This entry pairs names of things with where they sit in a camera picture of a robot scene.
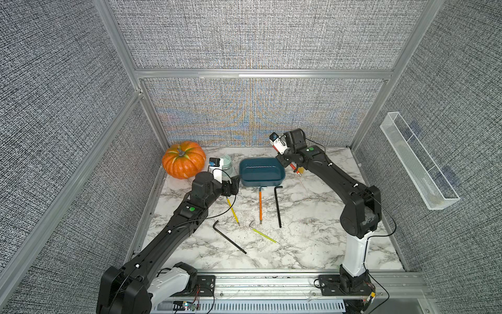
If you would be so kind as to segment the yellow sleeved hex key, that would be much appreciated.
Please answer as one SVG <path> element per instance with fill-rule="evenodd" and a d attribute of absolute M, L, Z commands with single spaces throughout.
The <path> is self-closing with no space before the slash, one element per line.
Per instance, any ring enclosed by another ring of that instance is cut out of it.
<path fill-rule="evenodd" d="M 236 213 L 235 213 L 235 209 L 233 208 L 233 203 L 230 201 L 230 199 L 229 199 L 229 198 L 226 198 L 226 201 L 227 201 L 227 204 L 228 204 L 228 205 L 229 205 L 229 207 L 230 207 L 230 210 L 231 210 L 231 212 L 232 212 L 233 218 L 235 219 L 235 222 L 236 222 L 238 225 L 240 225 L 239 219 L 238 219 L 238 217 L 237 217 L 237 215 L 236 215 Z"/>

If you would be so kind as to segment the long black hex key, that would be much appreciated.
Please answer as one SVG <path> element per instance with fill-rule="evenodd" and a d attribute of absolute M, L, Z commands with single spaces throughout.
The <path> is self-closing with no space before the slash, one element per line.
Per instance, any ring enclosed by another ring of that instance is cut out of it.
<path fill-rule="evenodd" d="M 279 228 L 282 228 L 282 220 L 281 220 L 281 210 L 280 210 L 280 205 L 278 201 L 278 190 L 282 189 L 282 185 L 278 185 L 274 187 L 274 196 L 275 196 L 275 205 L 276 205 L 276 212 L 277 212 L 277 218 L 278 218 L 278 226 Z"/>

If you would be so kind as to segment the orange sleeved hex key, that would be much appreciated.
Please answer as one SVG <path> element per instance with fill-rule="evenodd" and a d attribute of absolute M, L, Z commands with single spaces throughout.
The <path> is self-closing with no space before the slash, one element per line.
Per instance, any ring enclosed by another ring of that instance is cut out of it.
<path fill-rule="evenodd" d="M 260 224 L 261 225 L 263 223 L 262 189 L 263 189 L 263 187 L 259 187 L 259 192 L 258 192 L 258 196 L 259 196 L 259 220 L 260 220 Z"/>

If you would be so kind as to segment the lime green sleeved hex key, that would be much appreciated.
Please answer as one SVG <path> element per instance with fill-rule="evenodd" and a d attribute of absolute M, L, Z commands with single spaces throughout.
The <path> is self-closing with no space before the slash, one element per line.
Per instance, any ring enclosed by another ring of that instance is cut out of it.
<path fill-rule="evenodd" d="M 263 232 L 261 232 L 261 231 L 259 231 L 259 230 L 255 229 L 255 227 L 254 227 L 254 221 L 252 221 L 252 222 L 249 224 L 249 228 L 250 228 L 253 232 L 255 232 L 256 234 L 258 234 L 258 235 L 260 235 L 261 237 L 263 237 L 263 238 L 265 238 L 265 239 L 267 239 L 267 240 L 271 241 L 272 243 L 275 243 L 275 244 L 277 244 L 277 245 L 279 245 L 279 244 L 280 244 L 280 243 L 279 243 L 278 241 L 276 241 L 275 239 L 273 239 L 273 238 L 271 238 L 271 237 L 269 237 L 269 236 L 265 235 Z"/>

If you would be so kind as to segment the red sleeved hex key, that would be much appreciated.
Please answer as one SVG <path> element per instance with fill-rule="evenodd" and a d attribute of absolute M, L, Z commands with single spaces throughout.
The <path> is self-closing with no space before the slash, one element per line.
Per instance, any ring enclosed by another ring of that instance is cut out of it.
<path fill-rule="evenodd" d="M 299 173 L 297 173 L 297 169 L 299 168 L 298 165 L 295 165 L 295 164 L 290 164 L 290 167 L 293 169 L 294 173 L 298 174 L 298 175 L 301 175 Z"/>

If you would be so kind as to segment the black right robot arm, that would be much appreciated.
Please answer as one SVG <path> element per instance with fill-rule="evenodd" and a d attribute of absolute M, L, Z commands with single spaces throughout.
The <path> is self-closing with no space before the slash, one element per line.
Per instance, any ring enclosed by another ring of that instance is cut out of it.
<path fill-rule="evenodd" d="M 339 268 L 339 289 L 355 293 L 370 284 L 366 268 L 369 241 L 382 220 L 380 190 L 353 179 L 332 162 L 325 150 L 309 145 L 305 132 L 296 129 L 279 136 L 272 133 L 269 142 L 277 151 L 277 159 L 284 166 L 294 164 L 315 174 L 330 187 L 344 203 L 339 222 L 347 234 L 346 253 Z"/>

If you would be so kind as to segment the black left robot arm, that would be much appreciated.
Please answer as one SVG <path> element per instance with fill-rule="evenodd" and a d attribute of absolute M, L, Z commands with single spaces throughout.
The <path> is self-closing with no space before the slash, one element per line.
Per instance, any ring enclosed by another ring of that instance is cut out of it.
<path fill-rule="evenodd" d="M 236 175 L 219 182 L 208 171 L 198 173 L 164 229 L 132 260 L 102 275 L 96 312 L 149 313 L 153 294 L 148 288 L 163 264 L 199 228 L 219 197 L 238 194 L 240 180 Z"/>

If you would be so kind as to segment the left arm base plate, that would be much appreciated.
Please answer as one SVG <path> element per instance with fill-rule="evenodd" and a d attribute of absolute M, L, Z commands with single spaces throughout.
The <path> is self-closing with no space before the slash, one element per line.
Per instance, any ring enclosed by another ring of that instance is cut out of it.
<path fill-rule="evenodd" d="M 215 285 L 216 276 L 197 276 L 196 279 L 189 279 L 187 287 L 173 296 L 195 297 L 198 294 L 202 297 L 213 297 Z"/>

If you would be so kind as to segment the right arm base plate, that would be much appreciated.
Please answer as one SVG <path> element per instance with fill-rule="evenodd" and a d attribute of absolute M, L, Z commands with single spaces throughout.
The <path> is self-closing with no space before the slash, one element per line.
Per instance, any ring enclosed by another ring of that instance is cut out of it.
<path fill-rule="evenodd" d="M 365 296 L 375 292 L 375 287 L 365 273 L 352 277 L 342 275 L 318 276 L 318 283 L 323 296 Z"/>

